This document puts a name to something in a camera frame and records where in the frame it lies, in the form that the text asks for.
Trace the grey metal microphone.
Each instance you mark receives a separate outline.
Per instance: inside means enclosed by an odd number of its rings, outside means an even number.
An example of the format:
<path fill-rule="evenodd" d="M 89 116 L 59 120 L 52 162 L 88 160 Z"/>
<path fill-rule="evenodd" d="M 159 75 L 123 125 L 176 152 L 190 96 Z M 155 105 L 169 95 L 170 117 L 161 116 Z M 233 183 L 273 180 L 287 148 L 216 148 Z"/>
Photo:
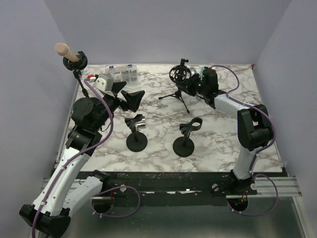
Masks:
<path fill-rule="evenodd" d="M 190 67 L 189 70 L 191 72 L 191 77 L 199 75 L 194 67 Z"/>

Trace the black tripod shock mount stand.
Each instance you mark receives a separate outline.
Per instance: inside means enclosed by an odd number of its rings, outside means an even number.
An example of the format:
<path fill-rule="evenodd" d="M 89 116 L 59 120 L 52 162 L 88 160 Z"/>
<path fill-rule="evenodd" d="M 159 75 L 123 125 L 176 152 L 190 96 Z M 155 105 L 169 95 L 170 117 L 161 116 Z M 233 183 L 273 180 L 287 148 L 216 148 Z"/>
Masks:
<path fill-rule="evenodd" d="M 180 84 L 182 83 L 185 79 L 188 79 L 191 77 L 191 71 L 190 69 L 185 65 L 185 63 L 189 62 L 188 59 L 184 59 L 182 58 L 181 61 L 180 61 L 180 64 L 179 65 L 176 65 L 174 66 L 170 71 L 169 71 L 169 78 L 172 82 L 174 82 L 175 84 Z M 182 90 L 177 87 L 178 90 L 176 92 L 174 92 L 173 94 L 169 94 L 169 95 L 166 95 L 166 96 L 163 96 L 163 97 L 158 97 L 159 100 L 162 100 L 164 98 L 167 98 L 167 97 L 173 97 L 173 98 L 176 98 L 178 99 L 179 101 L 181 101 L 184 106 L 185 106 L 185 109 L 186 109 L 186 112 L 189 114 L 190 111 L 188 110 L 183 98 L 182 98 Z"/>

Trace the beige microphone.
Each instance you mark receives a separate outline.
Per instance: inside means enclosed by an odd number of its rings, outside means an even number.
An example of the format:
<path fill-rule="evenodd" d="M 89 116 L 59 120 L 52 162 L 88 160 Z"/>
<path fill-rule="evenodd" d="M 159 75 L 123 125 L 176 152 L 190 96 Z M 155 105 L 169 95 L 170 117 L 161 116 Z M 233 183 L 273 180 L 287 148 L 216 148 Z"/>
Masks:
<path fill-rule="evenodd" d="M 71 62 L 78 62 L 79 58 L 73 53 L 69 46 L 65 43 L 57 43 L 55 45 L 55 51 L 58 55 L 68 59 Z"/>

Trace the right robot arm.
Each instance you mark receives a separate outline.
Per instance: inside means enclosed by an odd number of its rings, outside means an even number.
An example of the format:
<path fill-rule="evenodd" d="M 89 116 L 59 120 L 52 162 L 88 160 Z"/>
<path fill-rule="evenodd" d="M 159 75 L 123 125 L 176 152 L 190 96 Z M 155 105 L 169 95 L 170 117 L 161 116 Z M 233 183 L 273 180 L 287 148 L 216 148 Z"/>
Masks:
<path fill-rule="evenodd" d="M 274 128 L 265 105 L 249 105 L 229 96 L 219 89 L 218 76 L 214 69 L 206 67 L 202 74 L 191 69 L 181 70 L 177 77 L 183 92 L 199 95 L 210 107 L 223 111 L 237 119 L 238 140 L 241 151 L 232 172 L 235 178 L 228 181 L 228 189 L 239 194 L 246 188 L 245 179 L 252 176 L 257 155 L 275 141 Z"/>

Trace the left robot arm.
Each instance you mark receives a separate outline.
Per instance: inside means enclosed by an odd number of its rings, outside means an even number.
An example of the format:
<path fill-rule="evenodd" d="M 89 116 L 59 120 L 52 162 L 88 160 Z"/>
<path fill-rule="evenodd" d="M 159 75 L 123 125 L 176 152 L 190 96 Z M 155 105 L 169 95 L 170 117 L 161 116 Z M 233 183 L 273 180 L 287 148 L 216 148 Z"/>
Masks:
<path fill-rule="evenodd" d="M 75 123 L 68 135 L 66 148 L 47 185 L 32 204 L 20 209 L 20 216 L 31 227 L 31 236 L 45 234 L 60 238 L 72 216 L 94 195 L 104 196 L 112 190 L 106 176 L 95 172 L 74 191 L 70 191 L 77 175 L 95 149 L 109 139 L 114 128 L 113 113 L 121 108 L 136 112 L 145 91 L 128 93 L 124 82 L 115 83 L 110 93 L 99 94 L 89 82 L 94 97 L 83 97 L 73 105 Z"/>

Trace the black mic stand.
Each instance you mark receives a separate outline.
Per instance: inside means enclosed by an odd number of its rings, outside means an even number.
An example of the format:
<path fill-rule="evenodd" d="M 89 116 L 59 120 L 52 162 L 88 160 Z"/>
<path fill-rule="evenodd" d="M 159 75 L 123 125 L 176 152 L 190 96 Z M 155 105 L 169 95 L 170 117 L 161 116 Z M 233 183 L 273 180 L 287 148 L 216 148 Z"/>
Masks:
<path fill-rule="evenodd" d="M 175 139 L 173 143 L 173 151 L 180 157 L 188 157 L 192 155 L 195 149 L 194 142 L 189 138 L 192 131 L 198 131 L 202 127 L 203 120 L 201 118 L 193 118 L 189 123 L 181 123 L 179 130 L 182 137 Z"/>

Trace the black white-mic stand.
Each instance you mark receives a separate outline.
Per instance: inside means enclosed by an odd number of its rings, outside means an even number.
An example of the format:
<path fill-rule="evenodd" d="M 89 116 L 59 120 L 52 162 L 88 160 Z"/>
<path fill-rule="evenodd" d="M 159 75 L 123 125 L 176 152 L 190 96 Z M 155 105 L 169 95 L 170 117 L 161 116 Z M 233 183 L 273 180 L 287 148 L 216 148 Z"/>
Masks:
<path fill-rule="evenodd" d="M 144 150 L 148 144 L 147 137 L 139 132 L 136 123 L 143 119 L 142 114 L 137 114 L 134 118 L 125 118 L 125 124 L 131 130 L 131 134 L 126 139 L 126 145 L 132 152 L 140 152 Z"/>

